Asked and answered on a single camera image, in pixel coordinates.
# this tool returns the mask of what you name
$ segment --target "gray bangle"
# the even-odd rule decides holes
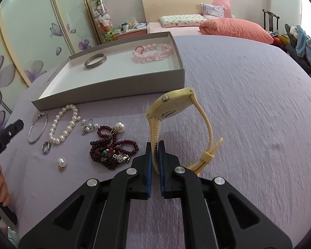
[[[96,62],[96,63],[94,63],[94,64],[90,64],[90,65],[89,65],[89,63],[90,63],[91,61],[93,61],[94,59],[99,58],[99,57],[103,57],[103,58],[102,58],[100,61],[98,61],[98,62]],[[96,54],[96,55],[92,56],[90,59],[88,59],[88,60],[85,62],[84,65],[85,65],[86,68],[91,69],[91,68],[95,68],[95,67],[97,67],[97,66],[100,66],[101,64],[103,64],[104,62],[106,62],[106,60],[107,60],[106,55],[104,55],[103,53],[100,53],[100,54]]]
[[[46,116],[46,121],[45,121],[44,128],[43,128],[42,132],[40,133],[40,135],[39,135],[35,140],[32,140],[32,141],[31,141],[31,140],[30,140],[30,133],[31,133],[31,130],[32,130],[33,126],[35,125],[35,123],[36,123],[37,121],[39,121],[39,119],[40,119],[41,117],[43,117],[43,116]],[[47,114],[46,114],[46,113],[41,113],[41,114],[39,114],[39,115],[37,116],[36,120],[33,122],[32,126],[31,126],[31,128],[30,128],[30,130],[29,130],[28,142],[29,142],[30,144],[36,143],[36,142],[41,138],[41,136],[42,136],[43,133],[45,132],[46,125],[47,125]]]

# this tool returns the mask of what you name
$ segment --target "silver pixiu charm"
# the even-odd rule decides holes
[[[81,125],[83,126],[83,132],[82,132],[83,136],[86,133],[93,132],[93,131],[95,131],[98,128],[98,124],[96,124],[96,123],[93,124],[93,120],[92,119],[90,119],[88,122],[85,122],[85,120],[83,119]]]
[[[129,161],[130,161],[130,157],[126,154],[125,155],[114,154],[113,158],[115,158],[118,163],[123,163],[123,162],[129,163]]]

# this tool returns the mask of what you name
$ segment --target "patterned pillow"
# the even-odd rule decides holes
[[[209,15],[218,18],[225,17],[225,7],[224,6],[216,6],[216,5],[208,5],[208,4],[201,4],[203,9],[203,16]]]
[[[160,22],[163,25],[163,28],[200,26],[200,24],[203,23],[204,21],[206,21],[206,18],[204,18],[199,14],[163,16],[160,18]]]

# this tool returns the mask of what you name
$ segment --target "yellow object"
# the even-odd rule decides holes
[[[287,45],[290,44],[290,39],[282,34],[279,34],[276,36],[277,38],[280,39],[280,41],[282,42],[282,44]]]
[[[209,132],[209,145],[206,151],[203,152],[201,158],[193,164],[190,164],[186,168],[191,169],[193,172],[198,174],[206,164],[209,164],[214,155],[216,150],[219,148],[223,138],[220,138],[216,145],[212,148],[212,141],[213,141],[213,133],[212,127],[207,118],[206,113],[203,111],[202,107],[197,102],[197,98],[195,95],[195,91],[192,88],[184,88],[181,90],[174,90],[168,92],[161,97],[159,97],[152,106],[148,109],[145,113],[146,118],[148,118],[148,123],[150,126],[150,137],[151,137],[151,146],[152,146],[152,164],[155,171],[159,174],[159,166],[157,163],[157,146],[159,141],[159,132],[160,132],[160,124],[161,121],[172,117],[187,107],[194,105],[201,116],[203,117],[208,132]]]

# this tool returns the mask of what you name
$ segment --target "box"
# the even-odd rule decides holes
[[[137,46],[153,43],[170,44],[175,53],[161,61],[144,64],[132,61]],[[106,62],[87,69],[85,61],[99,53],[107,56]],[[184,88],[184,69],[177,46],[170,32],[161,32],[115,40],[70,56],[39,87],[32,103],[43,111],[71,103],[181,88]]]

